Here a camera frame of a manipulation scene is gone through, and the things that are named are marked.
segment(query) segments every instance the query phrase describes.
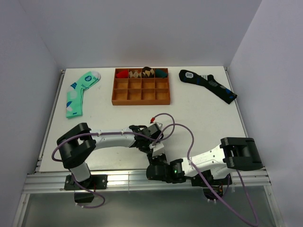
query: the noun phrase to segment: white table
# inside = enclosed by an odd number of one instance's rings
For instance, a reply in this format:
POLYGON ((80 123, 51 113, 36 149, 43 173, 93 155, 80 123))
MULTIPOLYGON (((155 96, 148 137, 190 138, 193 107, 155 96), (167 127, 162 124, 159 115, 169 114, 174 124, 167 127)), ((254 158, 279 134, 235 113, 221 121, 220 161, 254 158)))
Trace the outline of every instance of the white table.
MULTIPOLYGON (((199 75, 213 74, 222 85, 230 88, 223 67, 169 67, 170 105, 151 106, 113 106, 111 103, 115 68, 67 69, 55 106, 53 118, 43 147, 40 172, 67 171, 62 163, 54 162, 51 153, 57 146, 57 139, 81 122, 91 129, 121 129, 129 125, 149 124, 158 113, 169 113, 175 121, 189 127, 195 144, 191 155, 206 152, 220 143, 224 137, 245 137, 235 102, 226 104, 204 87, 183 83, 178 74, 181 69, 190 70, 199 75), (101 74, 101 80, 84 92, 83 116, 67 119, 66 90, 84 73, 95 70, 101 74)), ((157 118, 165 125, 171 123, 166 116, 157 118)), ((176 127, 173 136, 164 141, 168 161, 186 156, 191 137, 183 128, 176 127)), ((146 154, 136 148, 105 148, 91 153, 87 159, 91 170, 134 170, 146 169, 146 154)))

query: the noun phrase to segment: teal rolled sock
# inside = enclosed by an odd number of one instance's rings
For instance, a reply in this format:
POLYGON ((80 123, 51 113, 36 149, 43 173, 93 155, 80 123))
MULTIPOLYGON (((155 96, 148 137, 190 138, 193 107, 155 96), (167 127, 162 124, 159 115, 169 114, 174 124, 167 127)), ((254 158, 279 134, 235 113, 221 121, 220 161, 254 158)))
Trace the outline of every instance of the teal rolled sock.
POLYGON ((66 102, 66 117, 82 116, 83 91, 89 89, 101 79, 96 71, 85 73, 79 80, 68 88, 66 102))

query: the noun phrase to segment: wall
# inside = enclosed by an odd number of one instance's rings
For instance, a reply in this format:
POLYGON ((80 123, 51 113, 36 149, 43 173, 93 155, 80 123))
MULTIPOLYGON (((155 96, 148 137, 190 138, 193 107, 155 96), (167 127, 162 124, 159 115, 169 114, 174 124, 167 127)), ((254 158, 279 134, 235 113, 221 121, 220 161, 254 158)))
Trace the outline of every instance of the wall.
POLYGON ((228 66, 261 0, 20 0, 62 68, 228 66))
POLYGON ((286 224, 302 226, 303 1, 263 0, 230 65, 286 224))
POLYGON ((0 226, 11 226, 35 168, 59 70, 17 0, 0 0, 0 226))

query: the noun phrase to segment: wooden box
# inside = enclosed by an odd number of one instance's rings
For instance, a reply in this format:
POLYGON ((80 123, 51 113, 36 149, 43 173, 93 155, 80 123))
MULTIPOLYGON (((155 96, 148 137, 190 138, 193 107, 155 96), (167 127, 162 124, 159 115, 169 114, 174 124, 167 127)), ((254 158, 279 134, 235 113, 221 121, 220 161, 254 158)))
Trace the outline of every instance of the wooden box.
MULTIPOLYGON (((169 105, 169 76, 157 78, 156 73, 152 78, 124 78, 119 79, 116 74, 128 70, 129 72, 142 72, 142 68, 123 68, 115 70, 113 86, 113 105, 169 105)), ((167 73, 167 68, 156 68, 167 73)))

